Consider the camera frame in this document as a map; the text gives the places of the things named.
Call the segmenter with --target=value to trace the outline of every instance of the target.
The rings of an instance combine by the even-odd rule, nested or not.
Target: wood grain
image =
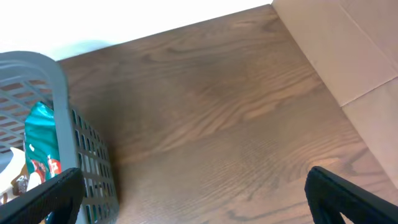
[[[272,6],[61,64],[110,145],[118,223],[310,223],[316,165],[398,203]]]

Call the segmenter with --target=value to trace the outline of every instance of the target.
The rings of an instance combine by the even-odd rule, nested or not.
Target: white wall
[[[251,1],[3,1],[0,52],[55,60],[271,3]]]

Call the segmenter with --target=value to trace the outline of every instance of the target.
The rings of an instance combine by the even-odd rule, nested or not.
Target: gray plastic basket
[[[108,150],[70,106],[66,76],[51,58],[33,52],[0,54],[0,157],[10,147],[22,147],[24,121],[37,101],[53,103],[62,170],[80,167],[84,173],[86,192],[77,223],[115,223],[119,204]]]

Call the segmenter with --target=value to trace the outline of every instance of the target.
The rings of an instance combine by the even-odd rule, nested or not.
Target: cardboard
[[[341,1],[358,21],[366,22],[360,9]],[[355,7],[361,2],[354,1]],[[397,76],[391,61],[339,0],[274,0],[272,5],[340,106]]]
[[[340,4],[398,70],[398,1],[340,0]]]
[[[398,187],[398,78],[345,105],[343,110]]]

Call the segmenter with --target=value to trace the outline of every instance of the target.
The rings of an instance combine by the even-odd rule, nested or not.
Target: teal snack bag
[[[29,175],[36,172],[41,182],[61,173],[54,112],[42,102],[25,120],[25,159]]]

